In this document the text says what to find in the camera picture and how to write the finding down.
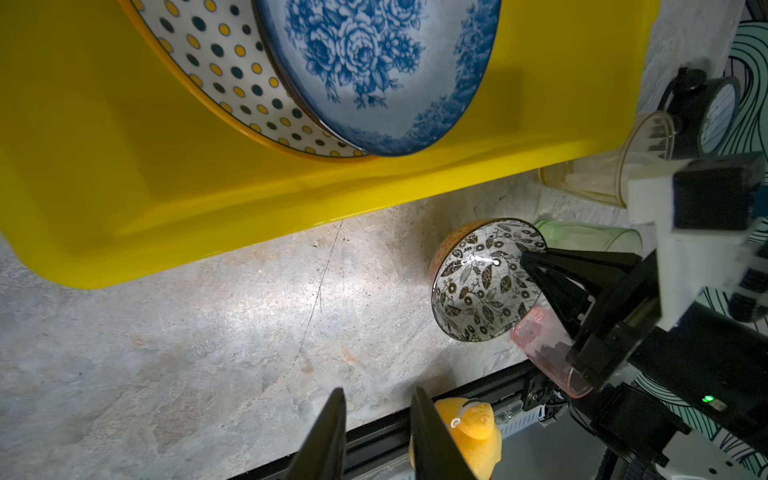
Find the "amber plastic cup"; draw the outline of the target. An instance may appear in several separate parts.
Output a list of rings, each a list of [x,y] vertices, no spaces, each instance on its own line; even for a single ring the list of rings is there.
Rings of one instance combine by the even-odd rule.
[[[542,167],[539,178],[548,188],[624,208],[630,177],[645,167],[668,161],[674,142],[670,115],[663,111],[640,115],[620,148]]]

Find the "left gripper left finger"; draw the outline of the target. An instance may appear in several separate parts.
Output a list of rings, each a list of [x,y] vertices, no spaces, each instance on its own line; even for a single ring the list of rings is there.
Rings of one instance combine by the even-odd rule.
[[[286,479],[339,480],[343,476],[346,447],[346,399],[334,389],[296,452]]]

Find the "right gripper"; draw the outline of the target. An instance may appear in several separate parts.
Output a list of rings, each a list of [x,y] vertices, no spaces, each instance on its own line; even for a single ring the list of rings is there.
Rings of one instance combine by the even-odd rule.
[[[609,383],[661,316],[655,251],[644,258],[623,252],[525,251],[520,264],[576,339],[568,361],[596,390]]]

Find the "black leaf patterned bowl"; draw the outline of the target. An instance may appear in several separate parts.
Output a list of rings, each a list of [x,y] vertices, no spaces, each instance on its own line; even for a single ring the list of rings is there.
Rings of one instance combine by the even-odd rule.
[[[517,218],[478,220],[454,231],[429,270],[439,328],[462,342],[484,342],[511,330],[541,296],[521,256],[546,248],[539,230]]]

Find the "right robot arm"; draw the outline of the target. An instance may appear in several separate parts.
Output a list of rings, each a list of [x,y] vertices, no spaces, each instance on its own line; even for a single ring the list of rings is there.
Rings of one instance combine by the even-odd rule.
[[[572,339],[590,392],[572,403],[633,479],[747,479],[749,470],[663,401],[612,377],[630,366],[755,453],[767,451],[767,340],[699,303],[661,325],[654,255],[550,249],[520,263]]]

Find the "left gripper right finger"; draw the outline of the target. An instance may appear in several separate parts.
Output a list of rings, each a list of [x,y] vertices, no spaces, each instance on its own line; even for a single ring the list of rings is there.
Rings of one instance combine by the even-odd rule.
[[[412,395],[410,427],[416,479],[475,480],[432,399],[421,387]]]

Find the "blue floral bowl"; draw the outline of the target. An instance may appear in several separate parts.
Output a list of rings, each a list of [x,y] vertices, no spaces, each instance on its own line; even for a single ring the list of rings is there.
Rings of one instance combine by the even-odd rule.
[[[422,151],[475,97],[498,1],[255,1],[290,95],[334,136],[380,157]]]

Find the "dotted plate yellow rim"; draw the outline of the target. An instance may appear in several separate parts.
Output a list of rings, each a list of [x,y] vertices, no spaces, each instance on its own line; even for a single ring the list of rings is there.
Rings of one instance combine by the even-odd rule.
[[[120,5],[182,85],[249,139],[316,160],[365,158],[289,95],[267,55],[250,2],[128,0]]]

